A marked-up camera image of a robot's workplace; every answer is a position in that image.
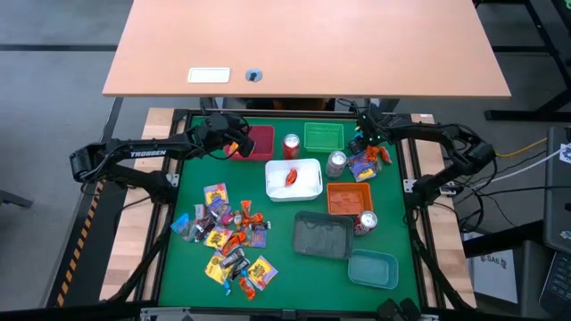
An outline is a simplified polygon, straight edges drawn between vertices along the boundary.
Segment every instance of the teal tray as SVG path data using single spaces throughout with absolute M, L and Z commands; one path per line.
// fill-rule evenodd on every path
M 399 283 L 399 262 L 391 254 L 353 250 L 348 274 L 356 284 L 392 290 Z
M 308 152 L 334 152 L 344 149 L 343 125 L 306 122 L 303 147 Z

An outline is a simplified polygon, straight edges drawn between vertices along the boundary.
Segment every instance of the red soda can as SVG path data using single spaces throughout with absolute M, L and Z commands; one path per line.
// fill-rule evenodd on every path
M 365 210 L 355 219 L 353 232 L 355 235 L 365 235 L 377 227 L 377 215 L 370 210 Z
M 285 135 L 282 147 L 286 160 L 294 160 L 300 157 L 300 142 L 300 137 L 296 134 Z

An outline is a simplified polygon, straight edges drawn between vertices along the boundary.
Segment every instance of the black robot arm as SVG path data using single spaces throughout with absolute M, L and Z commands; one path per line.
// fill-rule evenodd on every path
M 383 114 L 378 108 L 358 112 L 357 126 L 362 136 L 350 142 L 353 153 L 376 146 L 382 142 L 394 144 L 403 138 L 414 138 L 439 143 L 447 152 L 451 164 L 434 175 L 424 175 L 412 186 L 411 202 L 424 208 L 440 196 L 440 188 L 462 175 L 474 175 L 492 162 L 496 155 L 491 144 L 486 143 L 470 128 L 462 125 L 414 123 L 396 114 Z M 460 152 L 454 145 L 461 141 L 467 148 Z
M 176 160 L 195 157 L 237 143 L 234 152 L 246 157 L 252 152 L 254 142 L 248 137 L 250 127 L 244 118 L 232 113 L 213 113 L 198 126 L 166 139 L 119 140 L 89 144 L 70 156 L 73 178 L 80 183 L 93 183 L 106 179 L 119 185 L 144 188 L 153 203 L 169 204 L 176 198 L 177 182 L 162 171 L 149 173 L 118 162 L 127 159 L 168 156 Z

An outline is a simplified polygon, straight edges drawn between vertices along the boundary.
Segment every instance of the gray tray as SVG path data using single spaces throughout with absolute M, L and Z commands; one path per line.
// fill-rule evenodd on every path
M 294 251 L 331 259 L 348 259 L 353 246 L 350 218 L 300 211 L 294 221 Z

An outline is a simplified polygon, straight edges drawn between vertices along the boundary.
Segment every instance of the orange tray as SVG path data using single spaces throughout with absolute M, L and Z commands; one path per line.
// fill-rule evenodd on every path
M 368 183 L 327 184 L 327 207 L 331 215 L 359 215 L 373 210 Z

